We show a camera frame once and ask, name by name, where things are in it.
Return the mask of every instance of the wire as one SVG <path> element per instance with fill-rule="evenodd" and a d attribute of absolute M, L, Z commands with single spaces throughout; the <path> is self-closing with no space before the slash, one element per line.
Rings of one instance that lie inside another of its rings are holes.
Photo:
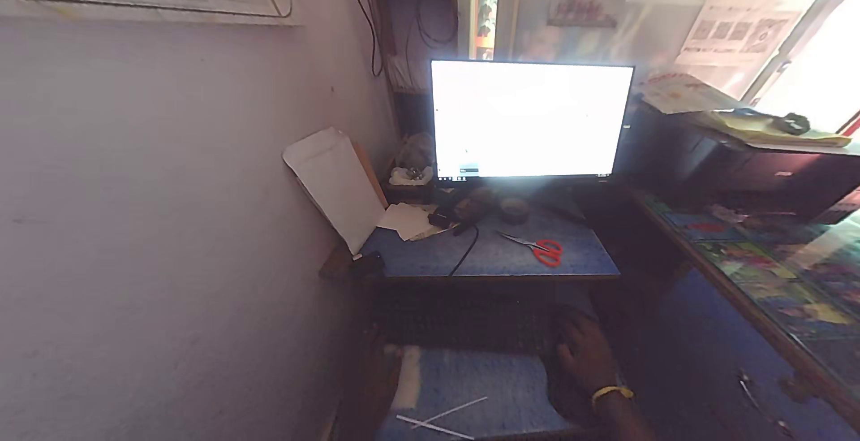
<path fill-rule="evenodd" d="M 424 41 L 424 44 L 431 49 L 439 49 L 443 48 L 448 43 L 452 42 L 455 38 L 457 38 L 457 29 L 460 27 L 460 17 L 457 14 L 457 7 L 454 6 L 454 2 L 451 2 L 451 14 L 454 20 L 454 26 L 451 29 L 451 34 L 445 39 L 438 39 L 428 33 L 426 29 L 424 29 L 424 24 L 421 19 L 421 0 L 415 0 L 415 21 L 418 24 L 418 36 Z"/>
<path fill-rule="evenodd" d="M 377 55 L 377 30 L 376 27 L 373 26 L 373 21 L 371 17 L 367 15 L 367 11 L 365 10 L 365 6 L 361 3 L 361 0 L 356 0 L 359 2 L 359 7 L 361 8 L 361 14 L 365 15 L 365 20 L 367 21 L 367 26 L 371 29 L 371 73 L 373 77 L 378 77 L 382 74 L 383 63 L 382 56 L 379 57 L 379 71 L 376 71 L 376 55 Z M 371 15 L 373 15 L 373 6 L 371 6 L 371 0 L 367 0 L 367 7 L 371 10 Z"/>
<path fill-rule="evenodd" d="M 403 55 L 406 57 L 406 74 L 409 75 L 409 86 L 417 88 L 415 78 L 412 77 L 412 66 L 409 64 L 409 38 L 412 37 L 412 29 L 414 28 L 414 25 L 415 21 L 409 23 L 409 30 L 406 32 L 406 47 L 403 50 Z"/>
<path fill-rule="evenodd" d="M 454 276 L 454 273 L 455 273 L 455 272 L 457 272 L 457 268 L 459 268 L 459 267 L 460 267 L 460 264 L 463 264 L 463 261 L 465 261 L 465 260 L 466 260 L 466 257 L 467 257 L 467 256 L 469 255 L 469 253 L 472 251 L 472 248 L 474 248 L 474 247 L 475 247 L 475 243 L 477 243 L 477 242 L 478 242 L 478 235 L 479 235 L 481 232 L 480 232 L 480 231 L 478 231 L 478 226 L 477 226 L 476 224 L 473 224 L 473 225 L 472 225 L 472 227 L 474 227 L 474 228 L 475 228 L 475 238 L 474 238 L 474 239 L 472 239 L 472 244 L 471 244 L 471 245 L 469 245 L 469 248 L 466 250 L 466 253 L 465 253 L 465 254 L 463 255 L 463 257 L 460 259 L 460 262 L 459 262 L 459 263 L 457 263 L 457 266 L 454 266 L 454 269 L 453 269 L 453 270 L 451 270 L 451 273 L 448 273 L 448 276 L 449 276 L 449 277 L 453 277 L 453 276 Z"/>

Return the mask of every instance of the hand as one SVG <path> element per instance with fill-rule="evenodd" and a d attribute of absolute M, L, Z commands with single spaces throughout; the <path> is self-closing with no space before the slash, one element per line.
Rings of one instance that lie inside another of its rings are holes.
<path fill-rule="evenodd" d="M 576 324 L 568 319 L 558 323 L 565 343 L 556 350 L 564 371 L 589 395 L 618 384 L 612 350 L 597 323 L 585 315 L 578 315 Z"/>

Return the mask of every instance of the stack of papers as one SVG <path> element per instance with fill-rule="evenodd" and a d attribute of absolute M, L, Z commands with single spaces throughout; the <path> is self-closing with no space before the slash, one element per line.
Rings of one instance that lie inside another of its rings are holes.
<path fill-rule="evenodd" d="M 719 130 L 749 144 L 809 145 L 817 147 L 845 147 L 850 137 L 809 130 L 802 135 L 786 134 L 770 126 L 770 117 L 737 117 L 730 113 L 702 113 L 693 118 L 704 127 Z"/>
<path fill-rule="evenodd" d="M 664 73 L 634 87 L 642 100 L 670 115 L 673 113 L 731 110 L 746 105 L 686 73 Z"/>
<path fill-rule="evenodd" d="M 413 206 L 406 203 L 393 204 L 385 211 L 377 226 L 397 231 L 404 241 L 417 241 L 445 231 L 430 224 L 427 216 L 435 206 Z"/>

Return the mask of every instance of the yellow wristband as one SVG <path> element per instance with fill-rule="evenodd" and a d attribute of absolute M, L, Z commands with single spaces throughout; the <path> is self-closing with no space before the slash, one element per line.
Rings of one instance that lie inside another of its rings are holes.
<path fill-rule="evenodd" d="M 598 389 L 597 392 L 592 394 L 592 409 L 596 408 L 597 399 L 600 399 L 604 395 L 607 395 L 608 393 L 615 392 L 615 391 L 620 392 L 621 395 L 623 395 L 627 399 L 633 398 L 633 391 L 630 389 L 619 387 L 619 386 L 606 386 L 603 389 Z"/>

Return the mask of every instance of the keyboard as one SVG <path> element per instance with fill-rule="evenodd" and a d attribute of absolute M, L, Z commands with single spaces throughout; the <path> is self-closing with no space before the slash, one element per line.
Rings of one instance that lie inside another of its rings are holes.
<path fill-rule="evenodd" d="M 544 355 L 555 350 L 552 308 L 477 294 L 382 291 L 371 320 L 404 346 Z"/>

